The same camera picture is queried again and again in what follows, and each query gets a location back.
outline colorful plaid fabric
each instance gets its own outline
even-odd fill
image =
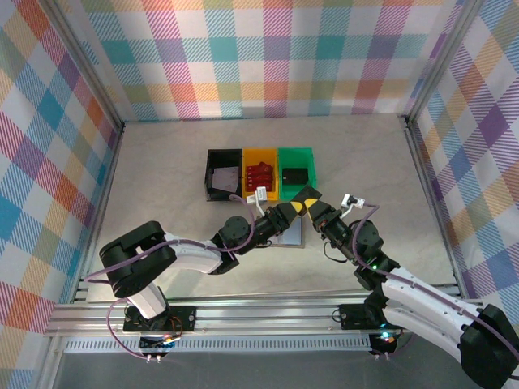
[[[519,0],[486,1],[418,124],[471,297],[519,324]]]
[[[90,232],[115,135],[37,0],[0,0],[1,388],[31,382],[54,303],[70,290]]]
[[[156,121],[403,112],[462,1],[60,3],[122,116]]]

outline purple cable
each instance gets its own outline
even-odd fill
[[[92,274],[89,274],[88,276],[86,276],[84,278],[84,280],[87,282],[91,282],[93,284],[109,284],[108,280],[97,280],[96,277],[102,276],[103,274],[110,273],[111,271],[118,270],[121,267],[131,265],[132,263],[137,262],[138,260],[150,255],[152,252],[157,251],[157,250],[161,249],[162,247],[166,247],[169,245],[181,245],[181,244],[192,245],[192,246],[201,247],[205,250],[218,251],[220,253],[230,253],[231,257],[232,257],[234,251],[238,251],[238,250],[242,249],[243,247],[245,247],[246,245],[248,245],[251,242],[251,239],[254,235],[254,230],[255,230],[255,226],[254,226],[255,218],[254,218],[254,213],[252,213],[251,207],[249,207],[249,205],[247,204],[247,202],[244,199],[242,199],[241,197],[239,197],[235,194],[232,194],[231,196],[229,196],[229,198],[231,200],[238,200],[238,201],[242,202],[242,204],[247,207],[247,210],[249,211],[249,214],[251,216],[251,231],[249,232],[249,236],[247,237],[245,242],[242,243],[240,246],[233,247],[231,249],[226,249],[226,248],[221,249],[219,247],[206,246],[204,243],[193,241],[191,239],[173,239],[171,241],[161,242],[161,243],[155,245],[154,247],[151,247],[151,248],[147,249],[146,251],[143,251],[142,253],[137,254],[136,256],[127,259],[126,261],[122,261],[115,265],[108,266],[100,271],[95,271]]]
[[[110,332],[110,335],[114,338],[114,340],[117,342],[117,344],[124,348],[124,351],[126,351],[130,355],[133,355],[136,358],[144,359],[145,361],[147,361],[148,359],[144,355],[138,354],[135,351],[130,350],[127,346],[125,346],[124,343],[115,335],[112,326],[110,326],[110,314],[112,313],[112,310],[114,310],[114,307],[117,304],[120,304],[121,302],[126,302],[126,298],[119,298],[118,300],[114,301],[108,309],[108,311],[106,312],[106,326],[108,327],[108,331]]]
[[[384,270],[380,270],[380,269],[374,269],[373,267],[371,267],[370,265],[368,265],[367,263],[365,263],[362,258],[360,257],[360,255],[358,255],[357,253],[357,237],[358,237],[358,233],[359,231],[362,229],[362,227],[364,226],[364,224],[366,223],[366,221],[371,217],[371,215],[373,215],[375,212],[377,212],[380,208],[379,205],[373,205],[373,204],[369,204],[369,203],[364,203],[364,207],[370,207],[370,208],[373,208],[371,209],[363,218],[362,220],[360,221],[360,223],[358,224],[358,226],[355,228],[355,232],[354,232],[354,236],[353,236],[353,242],[354,244],[352,245],[353,246],[353,252],[354,252],[354,257],[355,259],[357,260],[357,262],[360,264],[360,266],[364,267],[365,269],[368,269],[368,270],[371,270],[371,271],[374,271],[375,273],[378,273],[378,274],[381,274],[382,276],[386,276],[387,278],[392,278],[394,280],[397,280],[397,281],[400,281],[404,284],[407,284],[409,286],[413,285],[413,281],[411,280],[407,280],[406,278],[404,277],[400,277],[400,276],[397,276],[395,274],[391,274],[391,273],[388,273],[387,271],[384,271]],[[483,328],[487,329],[493,336],[495,336],[497,339],[500,340],[500,342],[502,344],[504,344],[504,346],[510,350],[510,352],[513,354],[513,356],[519,361],[519,352],[516,350],[515,347],[513,347],[513,345],[508,342],[504,336],[502,336],[496,329],[492,328],[490,325],[486,324],[485,322],[483,322],[479,317],[471,314],[470,312],[467,312],[465,310],[463,310],[463,308],[461,308],[460,306],[458,306],[457,304],[454,304],[453,302],[451,302],[450,300],[446,299],[445,297],[443,296],[440,296],[439,294],[437,293],[434,293],[433,291],[427,289],[427,288],[424,288],[422,285],[420,284],[414,284],[414,287],[416,289],[419,289],[421,290],[422,292],[424,292],[425,294],[427,294],[428,296],[430,297],[433,297],[435,298],[436,300],[444,303],[446,306],[449,306],[451,308],[453,308],[454,310],[457,310],[459,314],[463,314],[464,316],[466,316],[467,318],[470,318],[471,320],[474,320],[477,324],[479,324],[480,326],[482,326]]]

